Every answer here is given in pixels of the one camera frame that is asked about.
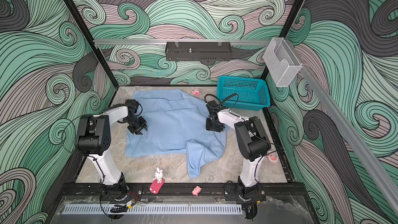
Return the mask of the light blue long sleeve shirt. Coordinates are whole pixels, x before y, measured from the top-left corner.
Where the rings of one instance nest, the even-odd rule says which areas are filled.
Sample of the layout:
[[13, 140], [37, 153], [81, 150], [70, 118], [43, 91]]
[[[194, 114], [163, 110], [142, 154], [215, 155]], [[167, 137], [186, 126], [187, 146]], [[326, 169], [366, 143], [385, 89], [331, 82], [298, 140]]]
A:
[[179, 89], [137, 91], [132, 98], [143, 107], [147, 129], [141, 135], [127, 132], [126, 156], [184, 153], [188, 175], [196, 178], [202, 166], [224, 155], [227, 129], [206, 130], [209, 112], [203, 100]]

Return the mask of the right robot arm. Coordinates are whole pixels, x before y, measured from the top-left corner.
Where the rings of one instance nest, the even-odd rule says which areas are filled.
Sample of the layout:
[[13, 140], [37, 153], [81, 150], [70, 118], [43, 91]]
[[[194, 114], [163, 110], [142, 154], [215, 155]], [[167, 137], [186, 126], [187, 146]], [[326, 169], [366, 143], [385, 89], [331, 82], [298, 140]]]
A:
[[237, 192], [244, 201], [253, 200], [259, 194], [259, 174], [263, 159], [268, 155], [272, 142], [268, 139], [263, 123], [257, 116], [245, 117], [224, 106], [230, 98], [238, 98], [237, 93], [220, 100], [213, 94], [206, 94], [204, 101], [209, 111], [206, 130], [221, 132], [226, 126], [235, 131], [238, 149], [244, 158], [238, 177]]

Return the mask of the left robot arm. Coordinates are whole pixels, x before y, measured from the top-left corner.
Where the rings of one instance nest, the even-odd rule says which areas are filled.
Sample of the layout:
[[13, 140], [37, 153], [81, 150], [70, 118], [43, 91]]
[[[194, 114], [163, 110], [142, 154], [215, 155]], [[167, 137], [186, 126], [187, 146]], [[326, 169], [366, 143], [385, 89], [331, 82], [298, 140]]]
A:
[[75, 139], [76, 149], [94, 164], [104, 189], [119, 192], [123, 196], [128, 194], [129, 188], [108, 151], [112, 141], [110, 126], [114, 123], [127, 123], [127, 129], [132, 135], [141, 135], [142, 130], [147, 130], [147, 122], [138, 110], [143, 110], [139, 102], [130, 99], [111, 106], [100, 114], [83, 115]]

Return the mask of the small pink toy at back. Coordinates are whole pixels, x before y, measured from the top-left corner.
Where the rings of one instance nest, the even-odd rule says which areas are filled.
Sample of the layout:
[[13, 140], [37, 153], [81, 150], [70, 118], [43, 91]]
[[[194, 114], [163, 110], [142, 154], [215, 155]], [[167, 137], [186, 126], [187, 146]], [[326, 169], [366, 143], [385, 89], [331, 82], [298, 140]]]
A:
[[195, 89], [192, 91], [192, 94], [193, 94], [193, 95], [201, 95], [202, 93], [201, 93], [201, 91], [200, 91], [199, 88], [195, 88]]

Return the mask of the teal plastic basket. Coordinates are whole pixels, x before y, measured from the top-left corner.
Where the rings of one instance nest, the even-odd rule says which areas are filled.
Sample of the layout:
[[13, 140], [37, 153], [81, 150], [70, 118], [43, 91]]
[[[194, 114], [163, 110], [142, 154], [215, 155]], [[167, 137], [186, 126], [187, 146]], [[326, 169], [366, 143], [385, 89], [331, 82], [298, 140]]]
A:
[[225, 107], [242, 110], [260, 111], [271, 105], [267, 83], [255, 78], [221, 76], [217, 98]]

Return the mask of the small pink pig toy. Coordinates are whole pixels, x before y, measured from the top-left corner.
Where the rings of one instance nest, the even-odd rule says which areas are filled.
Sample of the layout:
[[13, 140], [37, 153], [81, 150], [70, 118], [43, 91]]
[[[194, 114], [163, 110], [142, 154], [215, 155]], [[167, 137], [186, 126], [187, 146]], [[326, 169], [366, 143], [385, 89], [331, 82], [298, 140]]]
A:
[[192, 190], [192, 195], [194, 196], [198, 196], [199, 193], [202, 191], [202, 188], [200, 186], [196, 186], [193, 190]]

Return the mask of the pink round toy right side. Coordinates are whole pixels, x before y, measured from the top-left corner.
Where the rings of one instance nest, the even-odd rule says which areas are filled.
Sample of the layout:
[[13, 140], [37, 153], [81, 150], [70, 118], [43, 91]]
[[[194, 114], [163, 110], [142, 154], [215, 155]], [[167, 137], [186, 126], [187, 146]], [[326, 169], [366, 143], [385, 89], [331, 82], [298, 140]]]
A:
[[269, 162], [277, 163], [279, 161], [277, 151], [273, 151], [267, 155]]

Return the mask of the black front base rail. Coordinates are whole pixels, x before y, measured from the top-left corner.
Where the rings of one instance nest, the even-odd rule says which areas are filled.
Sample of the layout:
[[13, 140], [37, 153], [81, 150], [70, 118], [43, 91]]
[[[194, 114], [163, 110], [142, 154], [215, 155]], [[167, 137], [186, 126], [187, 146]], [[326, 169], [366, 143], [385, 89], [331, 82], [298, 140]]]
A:
[[[136, 196], [151, 195], [149, 183], [126, 183], [129, 192]], [[202, 190], [200, 195], [206, 196], [229, 196], [238, 195], [243, 192], [242, 186], [238, 183], [165, 183], [161, 187], [160, 196], [191, 196], [195, 187]], [[258, 183], [254, 191], [263, 195], [295, 195], [305, 194], [306, 189], [303, 183]], [[119, 194], [121, 188], [118, 186], [104, 186], [100, 183], [66, 183], [61, 188], [62, 195], [98, 195], [101, 192], [108, 194]]]

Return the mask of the black wall tray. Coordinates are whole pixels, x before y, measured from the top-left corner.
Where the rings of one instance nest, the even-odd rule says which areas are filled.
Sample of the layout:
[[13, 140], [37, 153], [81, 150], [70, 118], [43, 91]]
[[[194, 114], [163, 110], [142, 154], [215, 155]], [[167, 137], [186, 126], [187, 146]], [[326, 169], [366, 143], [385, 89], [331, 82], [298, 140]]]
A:
[[232, 47], [221, 41], [169, 41], [165, 47], [168, 61], [199, 61], [205, 64], [216, 61], [229, 61]]

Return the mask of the clear acrylic wall holder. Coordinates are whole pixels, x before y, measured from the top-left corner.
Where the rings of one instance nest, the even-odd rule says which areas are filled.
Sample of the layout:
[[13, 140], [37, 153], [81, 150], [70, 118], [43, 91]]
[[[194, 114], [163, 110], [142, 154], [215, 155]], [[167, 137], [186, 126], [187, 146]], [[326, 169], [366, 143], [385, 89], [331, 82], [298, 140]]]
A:
[[276, 87], [289, 87], [302, 68], [299, 58], [291, 41], [282, 37], [271, 39], [263, 60]]

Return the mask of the aluminium rail back wall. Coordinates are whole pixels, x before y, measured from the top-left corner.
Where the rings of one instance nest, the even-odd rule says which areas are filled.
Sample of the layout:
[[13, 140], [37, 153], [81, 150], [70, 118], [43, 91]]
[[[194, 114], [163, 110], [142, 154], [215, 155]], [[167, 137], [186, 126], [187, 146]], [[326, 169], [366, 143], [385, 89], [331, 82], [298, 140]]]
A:
[[94, 39], [96, 46], [102, 45], [166, 45], [168, 42], [175, 43], [230, 43], [232, 46], [266, 46], [271, 40], [261, 39]]

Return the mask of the aluminium rail wall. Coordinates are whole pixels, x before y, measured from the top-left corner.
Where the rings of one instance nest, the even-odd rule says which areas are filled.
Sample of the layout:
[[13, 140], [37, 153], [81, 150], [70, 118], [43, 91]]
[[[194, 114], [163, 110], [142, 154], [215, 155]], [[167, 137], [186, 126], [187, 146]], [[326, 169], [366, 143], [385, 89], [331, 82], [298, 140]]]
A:
[[271, 40], [261, 39], [94, 39], [96, 46], [102, 45], [166, 45], [168, 42], [175, 43], [230, 43], [232, 46], [266, 46]]
[[376, 158], [367, 146], [365, 140], [355, 129], [351, 121], [344, 115], [340, 107], [330, 96], [332, 87], [329, 85], [326, 70], [320, 61], [316, 62], [316, 70], [313, 70], [313, 62], [304, 59], [290, 41], [286, 41], [288, 50], [293, 53], [293, 58], [301, 65], [301, 73], [306, 78], [309, 86], [316, 94], [320, 103], [325, 107], [331, 119], [336, 124], [342, 138], [348, 142], [356, 156], [359, 158], [369, 176], [389, 203], [395, 214], [398, 213], [398, 186], [389, 175], [384, 166]]

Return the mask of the aluminium rail right wall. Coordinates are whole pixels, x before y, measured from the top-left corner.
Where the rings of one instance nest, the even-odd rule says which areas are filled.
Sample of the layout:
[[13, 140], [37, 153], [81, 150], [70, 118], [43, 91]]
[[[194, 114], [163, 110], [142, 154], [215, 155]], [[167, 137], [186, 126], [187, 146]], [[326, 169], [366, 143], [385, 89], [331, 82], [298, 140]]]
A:
[[355, 129], [351, 121], [344, 115], [340, 107], [330, 96], [332, 87], [329, 85], [326, 70], [320, 61], [316, 62], [316, 70], [313, 70], [313, 62], [304, 59], [290, 41], [286, 41], [288, 50], [293, 53], [293, 58], [301, 65], [301, 73], [306, 78], [309, 86], [316, 94], [320, 103], [325, 107], [331, 119], [336, 124], [342, 138], [348, 142], [356, 156], [359, 158], [369, 176], [389, 203], [395, 214], [398, 213], [398, 186], [389, 175], [384, 166], [376, 158], [367, 146], [365, 140]]

